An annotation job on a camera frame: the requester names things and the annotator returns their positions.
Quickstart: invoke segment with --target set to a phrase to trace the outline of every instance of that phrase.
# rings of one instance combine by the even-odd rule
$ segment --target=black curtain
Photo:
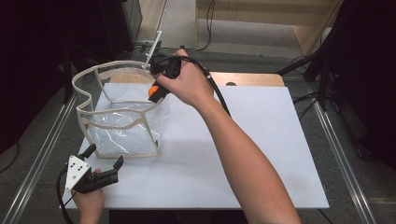
[[[0,153],[12,147],[66,82],[55,5],[2,1],[0,6]]]
[[[346,12],[326,53],[334,86],[367,129],[360,147],[396,169],[396,2],[344,1]]]

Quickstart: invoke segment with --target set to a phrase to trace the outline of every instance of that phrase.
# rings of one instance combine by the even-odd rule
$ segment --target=black cable
[[[216,3],[216,0],[210,1],[209,8],[207,9],[207,12],[206,12],[206,29],[208,32],[208,38],[206,41],[206,45],[201,49],[188,49],[188,50],[201,51],[201,50],[207,49],[207,47],[209,47],[210,44],[212,43],[212,23],[213,23],[213,14],[215,11],[215,3]],[[180,48],[159,47],[159,48],[155,48],[155,49],[180,49]]]
[[[305,60],[305,56],[298,56],[298,57],[293,58],[293,59],[291,60],[291,63],[290,63],[290,64],[294,64],[294,61],[295,61],[296,59],[299,59],[299,58],[303,58],[303,60]],[[300,74],[300,75],[303,75],[303,74],[304,74],[304,73],[302,73],[302,72],[297,71],[297,68],[294,69],[293,71],[296,72],[296,73],[298,73],[298,74]]]
[[[327,86],[327,88],[330,89],[330,91],[331,91],[330,105],[336,112],[339,112],[339,107],[338,107],[338,105],[336,103],[336,99],[335,99],[337,90],[334,87],[334,82],[335,82],[334,73],[330,73],[328,86]]]
[[[62,208],[62,214],[64,215],[64,220],[66,221],[67,224],[73,224],[72,219],[67,214],[67,211],[66,211],[66,208],[64,205],[64,201],[62,200],[62,193],[61,193],[61,179],[62,179],[62,176],[67,172],[67,166],[68,165],[66,164],[66,166],[62,169],[62,171],[58,175],[58,179],[56,181],[56,194],[58,196],[59,204],[61,205],[61,208]]]
[[[215,0],[210,1],[209,8],[207,9],[207,12],[206,12],[206,28],[207,28],[207,32],[208,32],[208,38],[206,41],[206,45],[203,48],[198,49],[198,50],[204,50],[207,47],[209,47],[209,45],[212,43],[212,22],[213,22],[213,13],[215,11],[215,3],[216,3]],[[209,22],[210,9],[212,10],[212,12],[211,12],[210,22]]]
[[[303,111],[301,111],[300,113],[298,113],[297,115],[301,115],[301,116],[298,118],[298,120],[301,120],[301,119],[303,118],[303,116],[305,115],[305,113],[309,110],[309,108],[311,108],[311,106],[314,105],[317,101],[318,101],[318,100],[315,99],[314,101],[311,102],[311,104],[310,104],[306,109],[304,109]]]
[[[72,201],[72,199],[74,198],[74,196],[76,195],[76,191],[74,192],[74,194],[69,198],[69,200],[67,200],[67,202],[64,204],[64,206],[67,206],[68,203],[70,203],[70,201]]]
[[[17,152],[16,152],[14,158],[6,167],[4,167],[3,169],[0,170],[0,174],[2,174],[5,170],[7,170],[9,167],[11,167],[12,164],[14,164],[14,162],[17,160],[18,156],[20,155],[20,151],[21,151],[20,144],[17,142],[16,145],[17,145]]]
[[[321,209],[318,210],[329,221],[329,223],[332,224],[332,221],[323,213],[323,211]]]
[[[318,97],[318,91],[313,91],[313,92],[308,93],[307,95],[295,98],[293,100],[293,104],[295,105],[295,104],[297,104],[297,103],[299,103],[301,101],[304,101],[304,100],[307,100],[307,99],[311,99],[311,98],[316,98],[316,97]]]
[[[228,106],[225,103],[225,100],[224,100],[224,98],[223,98],[223,96],[222,96],[222,94],[221,94],[221,92],[219,90],[218,85],[216,84],[216,82],[213,79],[213,77],[210,75],[209,71],[206,68],[204,68],[198,61],[196,61],[193,58],[188,57],[188,56],[171,55],[171,56],[162,58],[161,60],[159,60],[156,63],[157,64],[161,64],[163,62],[170,61],[170,60],[173,60],[173,59],[175,59],[175,60],[176,59],[180,59],[182,61],[185,61],[185,62],[188,62],[188,63],[193,63],[193,64],[197,65],[198,68],[203,72],[204,76],[208,79],[208,81],[209,81],[210,85],[212,86],[213,90],[215,91],[216,95],[219,97],[219,101],[220,101],[222,107],[227,112],[227,114],[231,116],[230,111],[228,109]]]
[[[132,55],[133,53],[135,53],[135,52],[137,52],[137,51],[139,51],[139,50],[142,50],[142,49],[143,49],[142,47],[134,48],[131,52],[126,53],[126,54],[120,56],[120,58],[119,58],[118,60],[121,60],[121,61],[130,60],[130,57],[131,57],[131,55]]]

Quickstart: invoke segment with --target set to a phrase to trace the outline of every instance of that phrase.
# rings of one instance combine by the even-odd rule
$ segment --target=cable
[[[6,167],[4,167],[3,169],[0,170],[0,174],[2,174],[5,170],[7,170],[9,167],[11,167],[12,164],[14,164],[14,162],[17,160],[18,156],[20,155],[20,151],[21,151],[20,144],[17,142],[16,145],[17,145],[17,152],[16,152],[14,158]]]
[[[61,193],[61,179],[62,179],[62,176],[67,172],[67,166],[68,166],[68,164],[66,164],[64,166],[64,168],[58,175],[58,179],[56,181],[56,194],[58,196],[59,204],[61,205],[61,208],[62,208],[62,214],[64,215],[64,220],[66,221],[67,224],[73,224],[72,219],[67,214],[64,201],[62,200],[62,193]]]
[[[297,104],[301,101],[307,100],[307,99],[311,99],[311,98],[316,98],[318,97],[318,91],[313,91],[311,93],[308,93],[307,95],[304,96],[300,96],[300,97],[294,97],[295,99],[293,100],[293,104]]]
[[[336,96],[336,89],[334,87],[334,82],[335,82],[335,74],[334,73],[330,73],[329,77],[328,77],[328,83],[327,83],[327,89],[330,90],[331,92],[331,97],[330,97],[330,105],[332,106],[332,108],[334,108],[335,111],[339,112],[339,107],[337,105],[337,103],[335,102],[335,96]]]
[[[225,100],[224,100],[224,98],[223,98],[223,96],[222,96],[222,94],[221,94],[221,92],[219,90],[219,87],[216,84],[215,80],[210,75],[209,71],[206,68],[204,68],[200,63],[198,63],[196,60],[194,60],[193,58],[188,57],[188,56],[171,55],[171,56],[167,56],[167,57],[162,58],[161,60],[156,62],[156,64],[161,64],[161,63],[164,63],[166,61],[171,61],[171,60],[174,60],[174,59],[175,60],[179,59],[181,61],[185,61],[185,62],[193,63],[193,64],[197,65],[198,68],[203,72],[204,76],[208,79],[208,81],[209,81],[210,85],[212,86],[213,90],[215,91],[216,95],[219,97],[219,101],[220,101],[222,107],[227,112],[227,114],[231,116],[230,111],[229,111],[229,109],[227,107],[227,104],[225,103]]]
[[[293,58],[293,59],[291,60],[291,63],[290,63],[290,64],[294,64],[294,61],[295,61],[296,59],[299,59],[299,58],[303,58],[303,60],[305,60],[307,63],[309,63],[309,61],[307,61],[307,60],[305,59],[305,58],[306,58],[305,56],[298,56],[298,57]],[[296,73],[298,73],[298,74],[300,74],[300,75],[303,75],[303,74],[304,74],[304,73],[302,73],[302,72],[297,71],[297,68],[294,69],[293,71],[296,72]]]
[[[236,16],[238,16],[238,5],[239,5],[239,0],[236,0],[236,11],[235,11],[235,15],[233,15],[233,13],[231,13],[231,0],[228,0],[228,14],[230,14],[231,18],[235,19]]]
[[[323,213],[323,211],[321,209],[318,210],[329,221],[329,223],[332,224],[332,221]]]
[[[67,200],[67,202],[64,204],[64,206],[67,206],[68,203],[70,203],[70,201],[72,201],[72,199],[74,198],[74,196],[76,195],[76,191],[74,192],[74,194],[69,198],[69,200]]]
[[[206,49],[212,43],[212,22],[213,22],[213,12],[215,11],[215,3],[216,3],[215,0],[210,1],[209,8],[207,9],[207,12],[206,12],[206,28],[207,28],[209,37],[207,38],[206,45],[203,48],[198,49],[197,51]]]
[[[128,52],[128,53],[126,53],[126,54],[120,56],[120,58],[119,58],[118,60],[121,60],[121,61],[130,60],[130,57],[131,57],[131,55],[132,55],[133,53],[135,53],[135,52],[137,52],[137,51],[144,51],[144,50],[145,50],[145,48],[143,48],[143,47],[134,48],[131,52]]]
[[[318,101],[318,100],[315,99],[314,101],[311,102],[311,104],[310,104],[306,109],[304,109],[303,111],[301,111],[300,113],[298,113],[297,115],[301,115],[301,116],[298,118],[298,120],[301,120],[301,119],[303,118],[303,116],[305,115],[305,113],[309,110],[309,108],[311,108],[311,106],[314,105],[317,101]]]

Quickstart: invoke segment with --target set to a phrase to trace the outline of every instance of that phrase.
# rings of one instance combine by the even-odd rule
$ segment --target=person's right hand
[[[96,169],[97,174],[102,173],[101,170]],[[81,194],[72,190],[72,194],[75,196],[73,200],[79,210],[80,224],[96,224],[100,222],[100,216],[102,215],[103,208],[105,206],[105,194],[102,189],[96,191]]]
[[[175,55],[188,56],[184,49],[179,49]],[[154,78],[177,98],[196,109],[207,104],[213,97],[213,89],[203,72],[193,63],[181,61],[180,75],[176,79],[162,74]]]

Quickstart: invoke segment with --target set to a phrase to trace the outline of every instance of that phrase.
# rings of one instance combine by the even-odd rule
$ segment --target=transparent plastic bag
[[[169,102],[148,100],[155,80],[141,65],[105,63],[73,78],[83,102],[77,106],[79,125],[90,144],[96,144],[100,158],[158,156],[161,152]]]

